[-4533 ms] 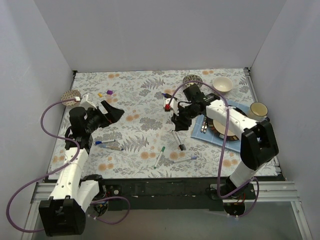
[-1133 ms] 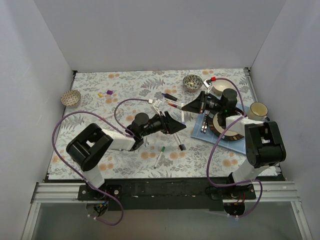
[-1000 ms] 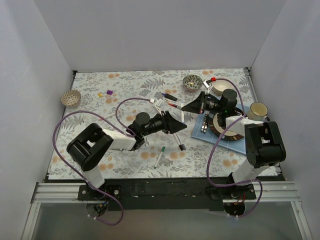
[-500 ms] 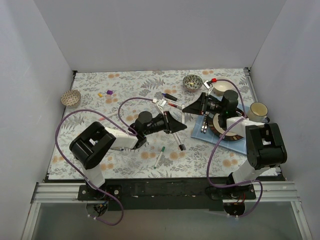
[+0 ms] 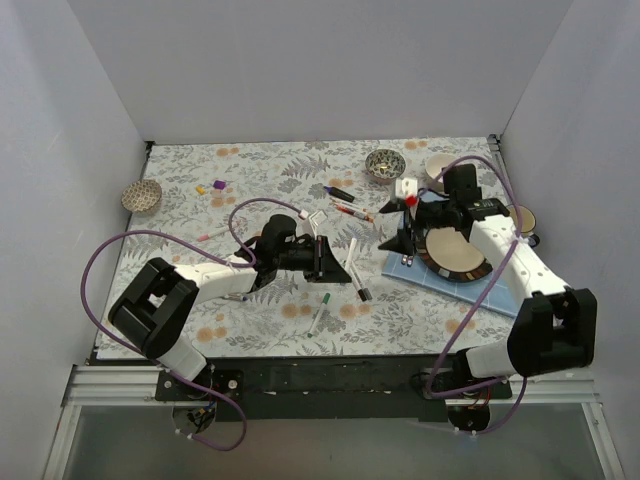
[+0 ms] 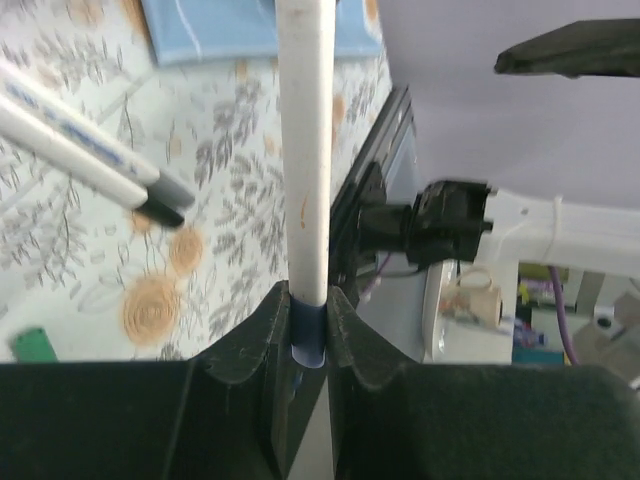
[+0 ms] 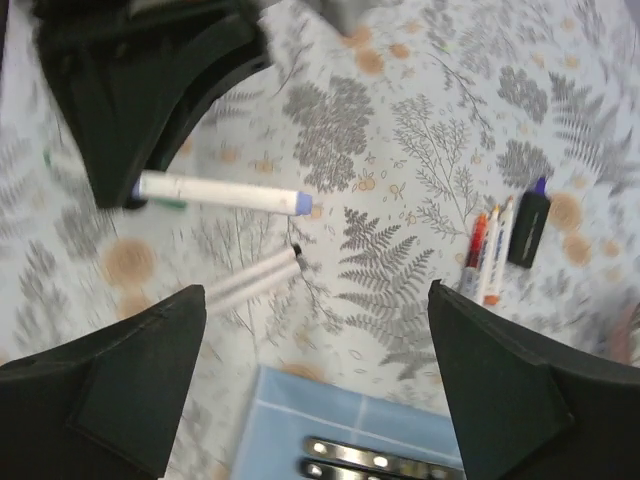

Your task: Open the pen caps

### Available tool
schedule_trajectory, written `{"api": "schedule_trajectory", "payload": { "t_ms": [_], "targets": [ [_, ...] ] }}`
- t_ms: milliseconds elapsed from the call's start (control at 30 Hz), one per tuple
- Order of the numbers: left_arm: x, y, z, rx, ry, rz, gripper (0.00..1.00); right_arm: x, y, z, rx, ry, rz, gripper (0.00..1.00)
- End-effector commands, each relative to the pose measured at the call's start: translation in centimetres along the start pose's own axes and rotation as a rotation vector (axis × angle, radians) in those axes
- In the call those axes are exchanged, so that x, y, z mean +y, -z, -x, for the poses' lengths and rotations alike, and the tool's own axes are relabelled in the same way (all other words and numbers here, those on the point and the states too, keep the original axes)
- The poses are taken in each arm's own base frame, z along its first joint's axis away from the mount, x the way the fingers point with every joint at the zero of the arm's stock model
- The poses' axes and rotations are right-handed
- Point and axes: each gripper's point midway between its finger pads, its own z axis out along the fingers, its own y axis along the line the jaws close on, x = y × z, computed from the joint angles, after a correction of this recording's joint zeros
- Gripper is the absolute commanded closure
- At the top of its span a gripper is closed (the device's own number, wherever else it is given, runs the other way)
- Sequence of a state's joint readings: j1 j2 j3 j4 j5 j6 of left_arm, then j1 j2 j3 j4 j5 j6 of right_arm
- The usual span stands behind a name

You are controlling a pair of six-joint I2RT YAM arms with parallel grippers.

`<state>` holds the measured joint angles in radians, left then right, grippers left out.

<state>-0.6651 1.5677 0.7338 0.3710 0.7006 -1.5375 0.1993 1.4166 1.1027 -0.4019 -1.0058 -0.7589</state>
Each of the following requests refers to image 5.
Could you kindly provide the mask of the purple black highlighter pen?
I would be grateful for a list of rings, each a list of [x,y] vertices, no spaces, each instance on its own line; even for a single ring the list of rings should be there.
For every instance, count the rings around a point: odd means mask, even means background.
[[[323,189],[333,198],[337,198],[348,203],[352,203],[355,200],[355,197],[353,195],[344,190],[341,190],[338,187],[324,186]]]

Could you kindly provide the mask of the green capped marker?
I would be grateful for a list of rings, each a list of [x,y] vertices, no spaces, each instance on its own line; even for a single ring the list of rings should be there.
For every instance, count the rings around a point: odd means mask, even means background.
[[[327,309],[327,305],[328,305],[328,303],[330,301],[330,298],[331,298],[331,294],[329,292],[327,292],[324,295],[324,297],[323,297],[323,299],[322,299],[322,301],[321,301],[321,303],[319,305],[319,308],[318,308],[318,310],[316,311],[316,313],[315,313],[315,315],[313,317],[312,323],[311,323],[311,325],[310,325],[310,327],[309,327],[309,329],[308,329],[308,331],[306,333],[306,337],[307,338],[312,338],[314,336],[315,330],[316,330],[321,318],[323,317],[323,315],[324,315],[324,313],[325,313],[325,311]]]

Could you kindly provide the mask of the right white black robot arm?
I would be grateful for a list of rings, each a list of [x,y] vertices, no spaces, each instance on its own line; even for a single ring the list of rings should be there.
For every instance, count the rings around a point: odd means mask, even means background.
[[[519,308],[505,339],[455,354],[451,392],[469,398],[514,374],[529,378],[589,366],[597,316],[594,294],[554,274],[522,237],[521,221],[510,216],[516,207],[483,196],[474,160],[463,157],[445,169],[445,199],[424,201],[417,180],[398,179],[380,210],[403,215],[382,250],[415,255],[420,237],[451,227],[488,261],[493,281],[505,280]]]

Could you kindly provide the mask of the yellow capped marker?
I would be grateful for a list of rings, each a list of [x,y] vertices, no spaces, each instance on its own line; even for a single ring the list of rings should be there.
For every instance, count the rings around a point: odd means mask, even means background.
[[[356,218],[358,218],[360,220],[364,220],[364,221],[367,221],[367,222],[370,222],[370,223],[374,222],[374,218],[372,216],[370,216],[369,214],[365,214],[365,213],[359,212],[359,211],[351,211],[351,210],[348,210],[348,209],[345,209],[345,208],[342,208],[342,207],[339,207],[339,206],[336,206],[336,209],[341,211],[341,212],[343,212],[343,213],[346,213],[346,214],[348,214],[350,216],[356,217]]]

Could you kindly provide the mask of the pink capped marker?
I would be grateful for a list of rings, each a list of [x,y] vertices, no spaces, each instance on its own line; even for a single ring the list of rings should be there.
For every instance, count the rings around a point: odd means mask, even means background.
[[[207,240],[210,240],[210,239],[216,238],[216,237],[218,237],[218,236],[220,236],[220,235],[224,235],[224,234],[226,234],[226,233],[228,233],[228,232],[229,232],[229,229],[228,229],[228,228],[226,228],[226,227],[224,227],[224,228],[217,228],[217,229],[212,230],[212,231],[210,231],[210,232],[208,232],[208,233],[206,233],[206,234],[200,235],[200,236],[197,238],[197,241],[198,241],[198,242],[204,242],[204,241],[207,241]]]

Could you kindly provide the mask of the red marker pen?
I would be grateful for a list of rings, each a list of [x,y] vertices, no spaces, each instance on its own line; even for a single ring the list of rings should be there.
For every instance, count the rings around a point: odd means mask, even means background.
[[[348,210],[351,210],[351,211],[359,211],[359,212],[363,212],[365,214],[369,213],[367,211],[367,209],[364,208],[364,207],[360,207],[360,206],[354,205],[352,203],[342,201],[340,199],[331,198],[331,202],[334,203],[335,205],[339,206],[339,207],[342,207],[342,208],[345,208],[345,209],[348,209]]]

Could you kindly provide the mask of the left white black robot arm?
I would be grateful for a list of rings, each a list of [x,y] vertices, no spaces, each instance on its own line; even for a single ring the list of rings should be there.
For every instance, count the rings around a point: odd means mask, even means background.
[[[271,283],[281,271],[301,272],[309,283],[346,284],[351,276],[323,235],[296,234],[296,221],[271,216],[259,236],[240,244],[222,262],[173,265],[149,260],[116,300],[111,324],[145,358],[177,374],[178,387],[193,400],[213,386],[207,360],[183,333],[192,308],[229,295],[246,295]]]

